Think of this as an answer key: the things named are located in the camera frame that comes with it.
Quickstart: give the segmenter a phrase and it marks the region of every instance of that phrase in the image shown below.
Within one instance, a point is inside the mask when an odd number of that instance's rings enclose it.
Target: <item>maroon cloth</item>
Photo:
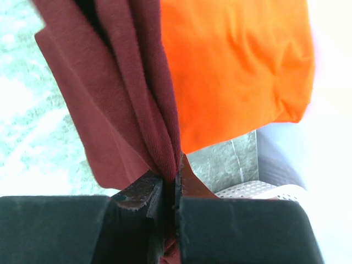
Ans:
[[[108,43],[73,0],[33,2],[46,23],[36,41],[97,182],[124,189],[150,168],[171,183],[181,150],[159,1],[96,0]],[[162,263],[179,263],[172,233],[168,238]]]

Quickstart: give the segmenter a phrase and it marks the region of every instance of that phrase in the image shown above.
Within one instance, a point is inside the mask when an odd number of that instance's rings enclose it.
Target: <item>clothing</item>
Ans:
[[[315,60],[305,0],[161,0],[182,150],[299,122]]]
[[[96,1],[96,12],[93,1],[33,2],[46,23],[36,41],[98,183],[124,189],[152,169],[170,183],[171,208],[181,150],[159,2]],[[173,257],[162,261],[179,263],[172,212],[166,218]]]

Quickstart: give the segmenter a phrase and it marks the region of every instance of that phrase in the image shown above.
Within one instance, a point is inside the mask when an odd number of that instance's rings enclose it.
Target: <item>marble floor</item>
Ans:
[[[0,5],[0,196],[116,193],[95,182],[34,40],[43,21],[27,0],[0,0]],[[257,179],[256,134],[195,152],[189,160],[214,192]]]

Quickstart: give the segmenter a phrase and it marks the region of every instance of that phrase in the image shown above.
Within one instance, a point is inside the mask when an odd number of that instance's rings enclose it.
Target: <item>maroon garment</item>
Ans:
[[[181,150],[159,1],[96,0],[106,38],[73,0],[33,2],[46,23],[36,41],[98,183],[124,189],[149,168],[171,183]],[[171,252],[162,263],[179,263],[168,238]]]

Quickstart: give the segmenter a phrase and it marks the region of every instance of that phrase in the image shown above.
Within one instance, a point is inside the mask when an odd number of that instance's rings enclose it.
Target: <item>brown cloth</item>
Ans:
[[[36,41],[98,183],[124,189],[149,168],[171,183],[181,150],[159,1],[33,2],[46,23]],[[162,263],[179,263],[167,238]]]

